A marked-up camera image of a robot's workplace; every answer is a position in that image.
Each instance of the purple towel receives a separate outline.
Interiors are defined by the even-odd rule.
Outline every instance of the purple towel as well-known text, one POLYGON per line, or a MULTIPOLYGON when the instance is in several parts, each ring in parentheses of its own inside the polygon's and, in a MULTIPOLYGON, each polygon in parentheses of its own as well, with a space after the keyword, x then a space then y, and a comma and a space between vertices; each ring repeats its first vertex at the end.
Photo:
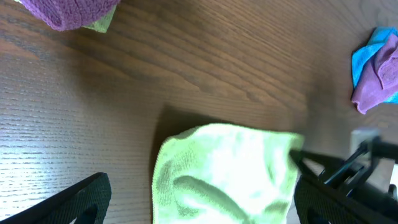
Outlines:
POLYGON ((362 114, 398 91, 398 37, 389 40, 371 57, 356 87, 351 101, 362 114))
POLYGON ((120 0, 21 0, 37 18, 63 31, 86 26, 101 17, 120 0))

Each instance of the washcloth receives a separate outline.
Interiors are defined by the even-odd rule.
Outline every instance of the washcloth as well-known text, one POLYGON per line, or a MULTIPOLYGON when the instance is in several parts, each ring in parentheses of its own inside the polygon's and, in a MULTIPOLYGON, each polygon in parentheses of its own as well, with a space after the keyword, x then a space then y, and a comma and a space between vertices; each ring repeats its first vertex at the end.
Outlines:
POLYGON ((366 111, 390 98, 398 91, 398 37, 388 41, 365 64, 352 102, 358 111, 366 111))
POLYGON ((157 157, 154 224, 286 222, 303 137, 209 124, 168 138, 157 157))
MULTIPOLYGON (((382 46, 387 42, 391 34, 398 36, 398 32, 393 27, 378 27, 374 30, 368 44, 357 50, 353 54, 352 58, 352 69, 353 69, 353 83, 354 88, 358 85, 359 78, 361 77, 365 63, 375 55, 382 46)), ((392 95, 390 98, 384 101, 384 103, 397 103, 398 104, 398 93, 392 95)))
POLYGON ((120 0, 18 0, 51 28, 64 31, 88 26, 106 32, 120 0))

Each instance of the light green cloth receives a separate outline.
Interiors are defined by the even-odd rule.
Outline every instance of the light green cloth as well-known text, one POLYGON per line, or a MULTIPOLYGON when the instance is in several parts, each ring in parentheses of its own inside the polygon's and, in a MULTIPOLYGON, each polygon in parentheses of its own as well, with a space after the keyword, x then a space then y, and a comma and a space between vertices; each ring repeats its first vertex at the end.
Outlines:
POLYGON ((101 19, 98 19, 97 21, 93 22, 92 24, 90 24, 88 26, 84 26, 84 27, 92 29, 92 30, 95 30, 97 32, 106 33, 106 31, 109 28, 109 25, 111 24, 112 17, 113 17, 113 14, 114 14, 115 10, 116 10, 116 6, 114 6, 113 9, 110 10, 101 19))
POLYGON ((303 137, 209 124, 168 138, 152 183, 154 223, 286 222, 303 137))

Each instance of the blue cloth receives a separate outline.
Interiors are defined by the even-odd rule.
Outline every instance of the blue cloth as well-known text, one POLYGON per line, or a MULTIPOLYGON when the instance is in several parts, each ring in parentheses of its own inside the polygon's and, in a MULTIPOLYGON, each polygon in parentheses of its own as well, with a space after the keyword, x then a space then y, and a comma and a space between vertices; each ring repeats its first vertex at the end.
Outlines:
MULTIPOLYGON (((352 67, 353 67, 353 83, 354 88, 359 82, 365 63, 375 55, 382 46, 387 42, 391 34, 398 36, 398 32, 393 27, 378 27, 373 32, 371 39, 368 44, 357 50, 353 54, 352 67)), ((392 95, 385 103, 396 103, 398 104, 398 93, 392 95)))

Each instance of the wooden surface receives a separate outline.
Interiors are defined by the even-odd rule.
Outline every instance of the wooden surface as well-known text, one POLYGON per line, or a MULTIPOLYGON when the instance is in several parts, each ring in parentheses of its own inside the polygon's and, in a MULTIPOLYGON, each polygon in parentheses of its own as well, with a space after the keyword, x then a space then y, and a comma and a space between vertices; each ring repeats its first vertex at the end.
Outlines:
POLYGON ((398 143, 398 106, 350 102, 352 51, 397 25, 397 1, 122 0, 107 34, 0 9, 0 219, 107 172, 105 223, 150 223, 161 142, 200 124, 295 131, 337 156, 358 126, 398 143))

